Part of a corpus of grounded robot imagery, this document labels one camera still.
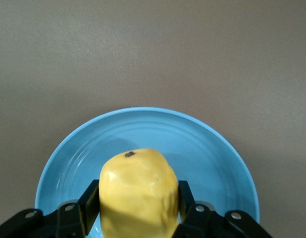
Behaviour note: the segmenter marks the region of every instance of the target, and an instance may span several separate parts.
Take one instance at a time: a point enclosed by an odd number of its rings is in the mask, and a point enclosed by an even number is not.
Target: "gray table surface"
[[[212,126],[261,224],[306,238],[306,1],[0,0],[0,224],[72,130],[132,106]]]

